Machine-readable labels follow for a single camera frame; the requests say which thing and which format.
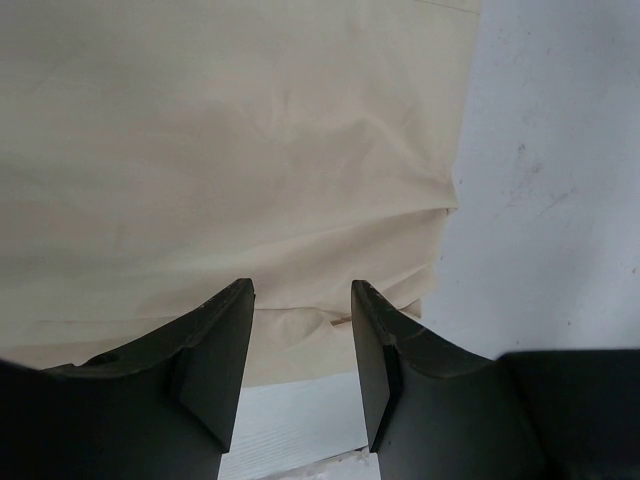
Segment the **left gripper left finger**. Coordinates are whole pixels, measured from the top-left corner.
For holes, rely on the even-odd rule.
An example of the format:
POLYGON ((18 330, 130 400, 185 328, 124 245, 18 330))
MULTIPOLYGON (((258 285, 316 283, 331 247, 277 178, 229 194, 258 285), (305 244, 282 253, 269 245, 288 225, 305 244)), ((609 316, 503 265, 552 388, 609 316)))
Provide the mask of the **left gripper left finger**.
POLYGON ((1 365, 5 479, 214 479, 230 449, 254 313, 239 279, 86 363, 1 365))

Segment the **beige trousers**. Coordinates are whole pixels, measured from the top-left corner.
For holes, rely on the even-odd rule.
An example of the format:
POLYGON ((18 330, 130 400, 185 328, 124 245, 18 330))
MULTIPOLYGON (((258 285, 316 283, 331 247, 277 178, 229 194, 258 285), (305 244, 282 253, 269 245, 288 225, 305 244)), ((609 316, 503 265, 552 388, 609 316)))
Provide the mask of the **beige trousers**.
POLYGON ((1 355, 82 364, 252 280, 244 382, 434 285, 477 1, 5 1, 1 355))

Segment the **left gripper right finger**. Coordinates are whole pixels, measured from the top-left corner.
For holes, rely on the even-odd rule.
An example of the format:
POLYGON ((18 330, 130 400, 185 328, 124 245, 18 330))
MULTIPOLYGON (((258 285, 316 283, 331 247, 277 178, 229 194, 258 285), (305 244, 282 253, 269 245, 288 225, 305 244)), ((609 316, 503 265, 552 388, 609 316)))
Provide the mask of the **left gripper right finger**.
POLYGON ((637 350, 473 354, 351 287, 369 449, 385 479, 635 479, 637 350))

